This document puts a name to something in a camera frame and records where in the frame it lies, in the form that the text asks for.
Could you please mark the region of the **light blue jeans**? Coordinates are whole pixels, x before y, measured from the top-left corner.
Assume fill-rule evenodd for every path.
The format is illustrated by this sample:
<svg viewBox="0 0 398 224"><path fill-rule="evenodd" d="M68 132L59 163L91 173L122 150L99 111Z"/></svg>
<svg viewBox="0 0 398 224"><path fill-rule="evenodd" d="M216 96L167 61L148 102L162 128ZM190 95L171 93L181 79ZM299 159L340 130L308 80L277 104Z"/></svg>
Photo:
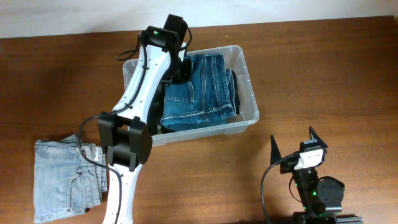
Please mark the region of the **light blue jeans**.
<svg viewBox="0 0 398 224"><path fill-rule="evenodd" d="M93 143L83 143L81 148L74 134L59 141L35 142L35 223L82 215L102 203L106 171L84 158L105 165L105 156Z"/></svg>

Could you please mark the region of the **dark garment with band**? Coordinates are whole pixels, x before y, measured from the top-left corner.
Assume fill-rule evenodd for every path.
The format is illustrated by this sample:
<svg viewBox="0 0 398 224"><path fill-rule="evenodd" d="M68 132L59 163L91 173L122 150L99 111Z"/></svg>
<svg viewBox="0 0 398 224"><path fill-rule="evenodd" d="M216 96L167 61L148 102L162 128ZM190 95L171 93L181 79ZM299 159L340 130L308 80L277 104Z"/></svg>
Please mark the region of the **dark garment with band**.
<svg viewBox="0 0 398 224"><path fill-rule="evenodd" d="M231 70L231 75L233 78L233 84L234 84L234 103L235 103L235 108L236 108L236 114L240 114L240 99L239 99L239 93L238 93L238 83L237 83L237 76L234 70Z"/></svg>

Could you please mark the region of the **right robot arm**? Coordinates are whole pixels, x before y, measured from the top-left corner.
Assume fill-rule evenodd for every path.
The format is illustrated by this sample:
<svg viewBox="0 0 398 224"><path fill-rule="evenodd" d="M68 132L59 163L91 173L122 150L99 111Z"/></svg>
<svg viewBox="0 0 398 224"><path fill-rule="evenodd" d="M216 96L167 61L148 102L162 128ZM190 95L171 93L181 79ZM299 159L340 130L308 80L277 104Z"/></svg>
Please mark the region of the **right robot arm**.
<svg viewBox="0 0 398 224"><path fill-rule="evenodd" d="M325 161L328 146L309 127L310 139L300 143L298 151L282 157L274 136L271 136L272 167L279 166L281 174L291 174L295 182L302 212L294 212L294 223L336 223L342 211L345 185L330 177L319 177L316 168Z"/></svg>

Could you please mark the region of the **black garment with bands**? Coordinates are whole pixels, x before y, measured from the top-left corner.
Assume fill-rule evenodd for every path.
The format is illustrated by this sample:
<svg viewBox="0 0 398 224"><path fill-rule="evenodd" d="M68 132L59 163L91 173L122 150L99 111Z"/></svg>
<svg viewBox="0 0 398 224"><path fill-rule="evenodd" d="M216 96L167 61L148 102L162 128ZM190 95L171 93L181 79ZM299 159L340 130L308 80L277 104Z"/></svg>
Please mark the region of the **black garment with bands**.
<svg viewBox="0 0 398 224"><path fill-rule="evenodd" d="M164 95L164 85L158 84L147 116L147 127L151 136L158 133L158 124L164 111Z"/></svg>

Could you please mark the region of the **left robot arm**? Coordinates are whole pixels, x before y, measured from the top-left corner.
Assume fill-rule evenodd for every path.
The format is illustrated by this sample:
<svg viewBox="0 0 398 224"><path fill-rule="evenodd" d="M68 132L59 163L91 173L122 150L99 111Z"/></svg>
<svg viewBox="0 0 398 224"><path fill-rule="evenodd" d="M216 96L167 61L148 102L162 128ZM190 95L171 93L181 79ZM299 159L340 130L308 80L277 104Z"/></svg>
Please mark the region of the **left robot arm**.
<svg viewBox="0 0 398 224"><path fill-rule="evenodd" d="M150 105L160 87L190 79L184 59L191 33L182 17L169 15L162 28L149 26L139 34L141 47L133 76L109 114L98 118L101 148L109 169L104 223L132 223L137 179L152 149L147 122Z"/></svg>

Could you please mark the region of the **dark blue jeans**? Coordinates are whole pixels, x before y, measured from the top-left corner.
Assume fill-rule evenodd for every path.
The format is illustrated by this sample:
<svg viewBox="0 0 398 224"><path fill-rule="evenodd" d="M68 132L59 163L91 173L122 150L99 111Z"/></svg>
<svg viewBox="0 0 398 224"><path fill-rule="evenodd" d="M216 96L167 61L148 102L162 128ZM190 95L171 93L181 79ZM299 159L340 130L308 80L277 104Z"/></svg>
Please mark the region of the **dark blue jeans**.
<svg viewBox="0 0 398 224"><path fill-rule="evenodd" d="M160 125L179 132L226 124L237 116L234 84L223 54L195 54L192 75L181 84L165 87Z"/></svg>

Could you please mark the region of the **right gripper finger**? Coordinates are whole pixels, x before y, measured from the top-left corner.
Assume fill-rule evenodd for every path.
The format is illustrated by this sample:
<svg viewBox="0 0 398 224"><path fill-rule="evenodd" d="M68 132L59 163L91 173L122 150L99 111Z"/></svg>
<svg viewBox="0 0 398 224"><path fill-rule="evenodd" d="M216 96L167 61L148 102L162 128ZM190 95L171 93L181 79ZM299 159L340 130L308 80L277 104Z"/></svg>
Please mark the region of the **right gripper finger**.
<svg viewBox="0 0 398 224"><path fill-rule="evenodd" d="M271 135L271 156L270 165L277 164L282 160L282 156L279 151L279 147L273 135Z"/></svg>
<svg viewBox="0 0 398 224"><path fill-rule="evenodd" d="M318 134L311 126L309 127L309 133L311 140L317 141L317 143L321 146L322 149L328 149L327 144L318 136Z"/></svg>

